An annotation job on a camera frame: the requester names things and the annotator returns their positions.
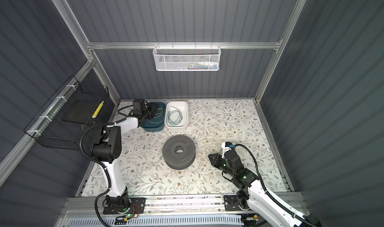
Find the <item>white mesh wall basket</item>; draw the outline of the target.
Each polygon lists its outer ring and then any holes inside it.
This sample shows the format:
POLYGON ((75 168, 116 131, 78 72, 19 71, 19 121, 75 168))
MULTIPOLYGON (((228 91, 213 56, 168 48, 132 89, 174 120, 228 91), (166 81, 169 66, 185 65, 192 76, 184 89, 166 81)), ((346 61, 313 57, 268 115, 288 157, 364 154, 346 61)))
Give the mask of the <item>white mesh wall basket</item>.
POLYGON ((221 47, 219 45, 213 44, 158 44, 153 48, 153 57, 157 71, 215 71, 175 70, 174 67, 176 66, 176 64, 180 64, 183 62, 217 61, 220 63, 221 55, 221 47))

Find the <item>grey perforated cable spool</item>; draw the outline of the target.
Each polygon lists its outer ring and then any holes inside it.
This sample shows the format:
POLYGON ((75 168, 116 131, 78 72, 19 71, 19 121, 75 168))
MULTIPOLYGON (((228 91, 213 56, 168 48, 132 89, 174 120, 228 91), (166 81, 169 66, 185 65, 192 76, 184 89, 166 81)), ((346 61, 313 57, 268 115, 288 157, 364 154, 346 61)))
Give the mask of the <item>grey perforated cable spool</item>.
POLYGON ((173 170, 184 170, 190 167, 196 158, 194 141, 183 135, 169 138, 163 145, 162 156, 167 166, 173 170))

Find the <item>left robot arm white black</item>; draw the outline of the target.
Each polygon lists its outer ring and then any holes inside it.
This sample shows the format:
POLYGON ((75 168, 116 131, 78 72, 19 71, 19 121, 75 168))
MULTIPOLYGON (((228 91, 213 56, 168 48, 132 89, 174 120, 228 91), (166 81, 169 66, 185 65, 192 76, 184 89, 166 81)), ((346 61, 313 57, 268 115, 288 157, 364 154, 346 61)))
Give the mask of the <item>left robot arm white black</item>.
POLYGON ((121 176, 117 159, 122 153, 122 135, 142 127, 151 120, 158 108, 157 104, 149 103, 139 98, 134 99, 133 108, 129 114, 122 114, 123 118, 95 127, 91 157, 102 168, 107 184, 106 204, 109 207, 128 210, 131 207, 128 190, 121 176))

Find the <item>items inside white basket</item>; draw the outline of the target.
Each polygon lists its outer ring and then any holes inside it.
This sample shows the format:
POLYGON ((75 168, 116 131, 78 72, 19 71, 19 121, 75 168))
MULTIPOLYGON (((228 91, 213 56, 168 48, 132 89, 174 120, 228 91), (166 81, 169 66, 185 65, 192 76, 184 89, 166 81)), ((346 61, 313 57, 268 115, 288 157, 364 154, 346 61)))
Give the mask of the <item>items inside white basket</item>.
POLYGON ((183 62, 176 64, 175 70, 218 70, 220 63, 217 61, 183 62))

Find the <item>white plastic bin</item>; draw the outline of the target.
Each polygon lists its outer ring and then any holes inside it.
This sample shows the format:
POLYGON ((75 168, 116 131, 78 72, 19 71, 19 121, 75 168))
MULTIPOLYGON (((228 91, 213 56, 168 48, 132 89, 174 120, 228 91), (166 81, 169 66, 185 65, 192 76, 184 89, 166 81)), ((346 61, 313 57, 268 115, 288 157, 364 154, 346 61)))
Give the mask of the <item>white plastic bin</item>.
POLYGON ((165 126, 169 131, 178 132, 187 128, 189 106, 185 101, 171 101, 166 106, 165 126))

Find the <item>yellow marker pen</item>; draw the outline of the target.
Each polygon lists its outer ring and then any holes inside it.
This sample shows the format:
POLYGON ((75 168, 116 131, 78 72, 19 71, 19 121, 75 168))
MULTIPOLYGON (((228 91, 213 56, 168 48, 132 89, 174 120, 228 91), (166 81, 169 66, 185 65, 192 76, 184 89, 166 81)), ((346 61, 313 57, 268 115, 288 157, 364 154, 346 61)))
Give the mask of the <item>yellow marker pen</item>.
POLYGON ((95 109, 95 111, 94 111, 94 113, 92 115, 92 119, 96 119, 97 118, 97 116, 99 115, 101 109, 103 108, 103 105, 104 105, 104 101, 101 101, 100 104, 95 109))

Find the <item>teal plastic bin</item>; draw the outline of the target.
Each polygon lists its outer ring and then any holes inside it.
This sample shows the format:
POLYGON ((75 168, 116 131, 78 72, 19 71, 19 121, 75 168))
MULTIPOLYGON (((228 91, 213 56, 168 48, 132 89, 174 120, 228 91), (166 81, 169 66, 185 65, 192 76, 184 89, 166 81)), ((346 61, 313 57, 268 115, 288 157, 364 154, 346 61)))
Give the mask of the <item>teal plastic bin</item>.
POLYGON ((165 126, 166 105, 164 102, 149 102, 149 105, 153 107, 153 118, 146 120, 142 128, 150 133, 161 132, 165 126))

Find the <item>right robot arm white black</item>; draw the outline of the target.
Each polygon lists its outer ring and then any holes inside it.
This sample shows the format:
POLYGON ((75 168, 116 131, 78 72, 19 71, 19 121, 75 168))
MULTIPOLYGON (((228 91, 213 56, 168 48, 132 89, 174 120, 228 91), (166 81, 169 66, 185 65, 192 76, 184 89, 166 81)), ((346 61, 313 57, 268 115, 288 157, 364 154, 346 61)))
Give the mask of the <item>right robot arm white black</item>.
POLYGON ((237 205, 261 215, 273 227, 320 227, 322 224, 313 215, 290 206, 271 192, 262 183, 261 177, 244 167, 238 154, 229 150, 223 155, 210 154, 208 158, 213 167, 231 176, 230 182, 239 191, 237 205))

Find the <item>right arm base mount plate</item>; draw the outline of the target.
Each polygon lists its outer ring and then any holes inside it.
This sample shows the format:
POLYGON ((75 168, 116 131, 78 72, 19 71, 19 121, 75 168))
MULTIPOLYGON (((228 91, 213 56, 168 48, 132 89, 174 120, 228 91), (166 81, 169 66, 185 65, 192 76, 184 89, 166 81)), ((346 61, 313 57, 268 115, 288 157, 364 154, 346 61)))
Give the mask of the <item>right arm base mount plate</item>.
POLYGON ((238 195, 224 195, 224 206, 227 212, 255 213, 248 204, 249 197, 238 195))

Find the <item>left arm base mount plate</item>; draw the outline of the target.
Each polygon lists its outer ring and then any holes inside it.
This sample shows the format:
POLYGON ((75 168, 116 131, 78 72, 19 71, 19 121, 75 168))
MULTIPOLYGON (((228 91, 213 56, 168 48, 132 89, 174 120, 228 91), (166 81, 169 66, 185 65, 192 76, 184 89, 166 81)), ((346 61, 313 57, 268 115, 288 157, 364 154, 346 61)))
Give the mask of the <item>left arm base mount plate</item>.
POLYGON ((122 215, 126 214, 143 214, 146 205, 146 198, 115 198, 107 196, 103 201, 104 215, 122 215))

